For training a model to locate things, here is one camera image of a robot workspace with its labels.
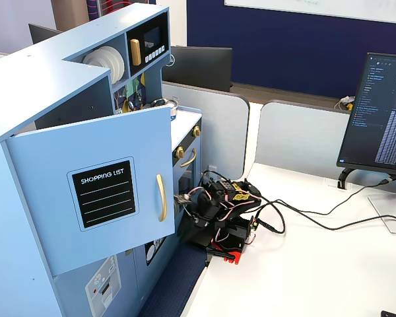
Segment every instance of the stacked plates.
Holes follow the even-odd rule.
[[[125,73],[125,63],[120,53],[111,46],[103,46],[85,56],[84,64],[110,68],[112,84],[119,81]]]

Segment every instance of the desk divider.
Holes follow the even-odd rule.
[[[271,101],[261,109],[255,162],[306,174],[337,179],[336,166],[349,112]],[[377,184],[387,174],[357,170],[347,179],[354,184]],[[396,192],[396,182],[381,187]]]
[[[163,82],[163,97],[203,113],[203,170],[236,180],[244,173],[249,102],[238,94]]]

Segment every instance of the black chalkboard label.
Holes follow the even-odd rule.
[[[135,212],[128,160],[73,174],[72,179],[84,228]]]

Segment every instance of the white wall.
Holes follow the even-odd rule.
[[[186,0],[156,0],[157,5],[170,7],[170,39],[172,45],[186,46]]]
[[[0,0],[0,52],[32,45],[28,23],[55,28],[50,0]]]

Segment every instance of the black monitor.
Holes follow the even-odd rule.
[[[396,174],[396,55],[368,54],[337,166]],[[369,199],[396,216],[396,194]],[[385,224],[396,233],[396,221]]]
[[[172,47],[173,66],[163,67],[163,81],[230,92],[232,48]]]
[[[61,33],[61,31],[52,30],[36,24],[28,24],[29,32],[31,33],[32,43],[37,44],[48,38],[52,38]]]

